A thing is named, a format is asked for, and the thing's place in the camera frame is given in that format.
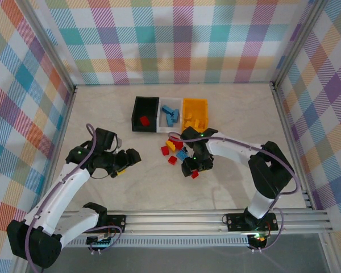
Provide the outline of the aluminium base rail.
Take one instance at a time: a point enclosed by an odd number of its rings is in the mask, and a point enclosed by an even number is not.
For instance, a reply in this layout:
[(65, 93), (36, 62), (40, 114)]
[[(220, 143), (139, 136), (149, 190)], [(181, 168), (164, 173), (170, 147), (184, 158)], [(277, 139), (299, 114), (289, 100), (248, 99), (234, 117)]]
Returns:
[[(123, 235), (216, 235), (216, 234), (255, 234), (262, 231), (228, 231), (226, 214), (243, 213), (242, 210), (133, 210), (97, 213), (90, 208), (77, 212), (31, 211), (25, 223), (42, 228), (48, 235), (61, 234), (76, 238), (82, 234), (108, 233), (119, 234), (118, 226), (106, 224), (108, 214), (127, 216)], [(290, 234), (329, 233), (332, 224), (323, 210), (281, 209), (276, 215), (278, 231), (264, 231), (277, 234), (279, 231)]]

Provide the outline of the black plastic bin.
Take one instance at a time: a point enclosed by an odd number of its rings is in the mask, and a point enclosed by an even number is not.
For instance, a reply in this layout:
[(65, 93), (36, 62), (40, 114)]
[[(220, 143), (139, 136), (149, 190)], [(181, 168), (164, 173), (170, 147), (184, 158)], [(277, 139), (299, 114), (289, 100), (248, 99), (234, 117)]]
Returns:
[[(156, 132), (158, 104), (159, 97), (136, 96), (131, 116), (131, 128), (133, 132)], [(141, 125), (139, 118), (142, 116), (146, 116), (149, 119), (149, 127)]]

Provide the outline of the white plastic bin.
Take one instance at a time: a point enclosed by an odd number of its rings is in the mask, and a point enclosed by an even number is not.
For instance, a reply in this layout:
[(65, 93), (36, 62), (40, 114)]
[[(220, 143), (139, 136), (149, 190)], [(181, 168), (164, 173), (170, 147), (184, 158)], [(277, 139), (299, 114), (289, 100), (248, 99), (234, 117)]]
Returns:
[[(168, 126), (166, 113), (162, 110), (164, 105), (168, 106), (172, 110), (178, 110), (178, 120), (172, 127)], [(182, 107), (183, 98), (160, 97), (157, 110), (156, 132), (161, 134), (167, 134), (171, 131), (180, 133), (182, 129)]]

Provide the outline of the small circuit board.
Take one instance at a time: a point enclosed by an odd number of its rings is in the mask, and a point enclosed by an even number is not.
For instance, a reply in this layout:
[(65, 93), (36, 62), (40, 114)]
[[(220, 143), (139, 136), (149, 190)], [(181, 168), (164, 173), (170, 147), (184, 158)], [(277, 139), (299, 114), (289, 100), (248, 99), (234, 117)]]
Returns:
[(86, 237), (86, 244), (93, 246), (108, 246), (113, 242), (113, 238), (114, 236), (109, 235), (108, 233), (92, 233)]
[(256, 242), (266, 242), (270, 237), (270, 233), (255, 233), (249, 236), (249, 239)]

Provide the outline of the aluminium frame floor rail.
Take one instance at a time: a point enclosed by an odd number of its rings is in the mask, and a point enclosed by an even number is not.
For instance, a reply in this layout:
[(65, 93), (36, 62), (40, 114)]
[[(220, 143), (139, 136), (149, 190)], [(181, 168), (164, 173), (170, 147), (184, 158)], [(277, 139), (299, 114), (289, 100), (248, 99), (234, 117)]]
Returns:
[[(64, 109), (62, 113), (63, 121), (61, 123), (59, 133), (56, 135), (56, 138), (55, 138), (55, 147), (53, 149), (51, 159), (45, 170), (44, 181), (40, 184), (40, 187), (39, 187), (40, 189), (39, 196), (34, 199), (32, 203), (33, 204), (32, 208), (36, 206), (36, 204), (40, 201), (40, 199), (45, 195), (47, 190), (51, 187), (52, 180), (55, 175), (57, 163), (59, 161), (60, 151), (63, 146), (65, 132), (68, 127), (68, 122), (69, 122), (70, 115), (73, 109), (73, 104), (74, 104), (74, 100), (75, 100), (76, 93), (77, 93), (77, 87), (78, 87), (77, 85), (74, 85), (72, 90), (69, 92), (68, 106)], [(28, 271), (27, 267), (28, 267), (28, 262), (25, 259), (22, 259), (17, 256), (13, 256), (9, 273), (26, 273)]]
[(282, 124), (284, 135), (286, 137), (286, 142), (288, 144), (288, 149), (290, 151), (290, 155), (292, 158), (294, 171), (301, 182), (300, 188), (302, 191), (302, 195), (307, 197), (307, 200), (305, 201), (306, 206), (310, 209), (315, 210), (315, 202), (313, 200), (313, 195), (311, 194), (310, 187), (307, 183), (307, 178), (306, 178), (301, 160), (298, 155), (297, 146), (293, 138), (291, 127), (288, 124), (287, 114), (282, 105), (281, 98), (278, 94), (278, 91), (274, 82), (271, 81), (269, 83), (269, 86), (271, 89), (271, 93), (272, 93), (272, 96), (276, 105), (276, 109), (277, 109), (281, 124)]

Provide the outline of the yellow plastic bin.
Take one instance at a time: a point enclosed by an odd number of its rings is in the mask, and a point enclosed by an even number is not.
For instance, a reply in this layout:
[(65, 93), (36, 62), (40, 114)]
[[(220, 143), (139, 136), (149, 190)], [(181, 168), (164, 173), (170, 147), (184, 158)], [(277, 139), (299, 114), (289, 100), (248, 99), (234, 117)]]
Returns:
[[(184, 98), (183, 99), (183, 107), (182, 107), (182, 131), (184, 128), (184, 123), (187, 121), (185, 116), (187, 113), (192, 113), (193, 118), (191, 121), (191, 127), (194, 128), (198, 132), (203, 132), (208, 128), (209, 123), (209, 115), (208, 115), (208, 102), (206, 99), (201, 98)], [(196, 119), (202, 120), (204, 122), (203, 128), (195, 128), (194, 123)]]

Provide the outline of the aluminium frame post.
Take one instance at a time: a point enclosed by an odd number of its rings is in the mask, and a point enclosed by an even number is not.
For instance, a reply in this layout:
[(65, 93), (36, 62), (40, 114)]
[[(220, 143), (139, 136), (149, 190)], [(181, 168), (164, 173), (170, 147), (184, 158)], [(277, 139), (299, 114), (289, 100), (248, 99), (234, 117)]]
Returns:
[(20, 8), (24, 17), (28, 20), (29, 25), (33, 29), (38, 41), (42, 45), (44, 51), (47, 53), (64, 84), (72, 93), (74, 93), (76, 90), (76, 86), (71, 80), (69, 73), (67, 72), (58, 53), (56, 52), (55, 46), (47, 35), (29, 0), (15, 0), (15, 2)]
[(282, 53), (276, 70), (271, 77), (270, 85), (274, 90), (285, 79), (327, 3), (328, 0), (307, 1), (301, 15), (298, 17), (296, 26), (292, 28), (293, 32), (290, 35), (287, 34), (289, 40), (286, 44), (285, 51)]

